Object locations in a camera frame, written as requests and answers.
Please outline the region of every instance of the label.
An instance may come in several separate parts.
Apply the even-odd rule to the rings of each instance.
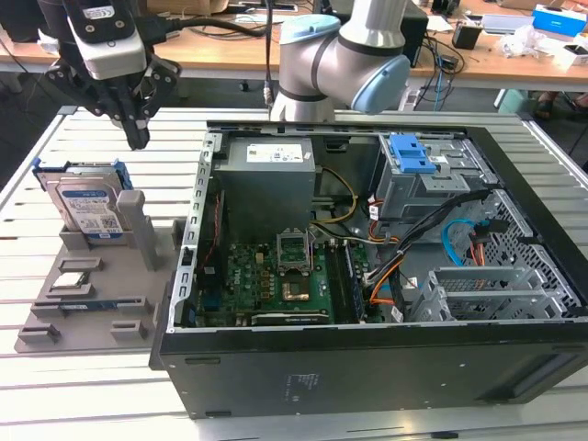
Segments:
[[[99,20],[100,18],[110,18],[114,16],[114,7],[112,6],[101,6],[101,7],[90,7],[84,9],[84,16],[90,20]]]
[[[320,374],[290,374],[286,376],[284,401],[301,402],[319,387]]]
[[[62,305],[61,310],[87,310],[88,307],[85,305]]]
[[[404,289],[415,289],[418,288],[418,279],[416,277],[409,277],[406,285],[403,286]]]
[[[122,234],[119,218],[108,207],[110,201],[104,190],[64,190],[63,202],[84,234],[108,239]]]
[[[377,221],[379,219],[379,210],[375,205],[369,206],[369,218],[373,221]]]
[[[248,163],[303,163],[300,144],[250,144]]]
[[[392,320],[394,320],[396,323],[404,322],[404,315],[402,315],[400,310],[395,306],[392,306]]]
[[[445,156],[429,156],[429,161],[437,164],[449,164]]]

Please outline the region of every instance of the desk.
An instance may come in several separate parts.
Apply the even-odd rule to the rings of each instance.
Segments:
[[[525,14],[513,9],[487,4],[482,0],[462,0],[461,10],[474,13]],[[274,31],[274,40],[279,35]],[[436,38],[451,44],[451,34],[436,34]],[[588,68],[573,66],[563,71],[555,66],[546,55],[539,59],[521,57],[507,59],[493,46],[496,36],[480,35],[473,51],[460,51],[466,60],[466,67],[454,80],[456,87],[477,87],[491,89],[560,90],[588,92]],[[3,39],[8,49],[31,72],[41,73],[54,61],[33,43],[12,43]],[[197,35],[187,29],[176,39],[156,46],[159,56],[179,62],[187,78],[265,78],[265,44],[262,39],[246,41],[220,41]],[[402,103],[413,102],[411,96],[422,87],[433,74],[433,57],[422,51],[418,64],[411,69],[408,91]],[[279,46],[272,45],[270,68],[274,78],[278,77]],[[20,72],[20,68],[0,48],[0,71]]]
[[[151,144],[131,152],[124,132],[85,110],[58,115],[0,194],[0,439],[3,441],[190,441],[258,439],[318,441],[425,439],[456,431],[480,441],[583,441],[588,368],[526,405],[382,413],[219,418],[192,422],[165,372],[147,367],[149,354],[47,357],[14,351],[43,278],[61,246],[62,220],[30,173],[35,156],[45,161],[127,163],[132,183],[146,198],[155,226],[186,215],[207,119],[263,120],[264,110],[163,108],[152,120]],[[366,117],[338,112],[340,121],[376,118],[411,124],[401,112]],[[423,112],[419,122],[486,127],[560,222],[588,212],[580,184],[588,179],[532,122],[513,115]],[[577,210],[580,214],[571,214]],[[588,235],[570,223],[574,241]],[[588,246],[584,246],[588,255]]]

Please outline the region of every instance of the hard drive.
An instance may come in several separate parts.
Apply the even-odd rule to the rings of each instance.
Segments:
[[[47,191],[69,232],[82,232],[92,242],[116,239],[128,229],[117,210],[123,189],[132,189],[124,163],[33,164],[33,175]]]

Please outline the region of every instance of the person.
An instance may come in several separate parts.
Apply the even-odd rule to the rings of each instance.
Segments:
[[[537,102],[537,108],[535,109],[535,116],[541,119],[551,118],[551,112],[553,111],[553,102],[558,97],[560,92],[543,92]],[[588,112],[588,93],[581,94],[572,101],[576,110],[581,112]]]

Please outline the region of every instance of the motherboard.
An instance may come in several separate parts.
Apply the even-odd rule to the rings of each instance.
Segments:
[[[285,232],[272,243],[230,243],[226,258],[223,282],[198,292],[196,326],[334,324],[364,314],[362,244]]]

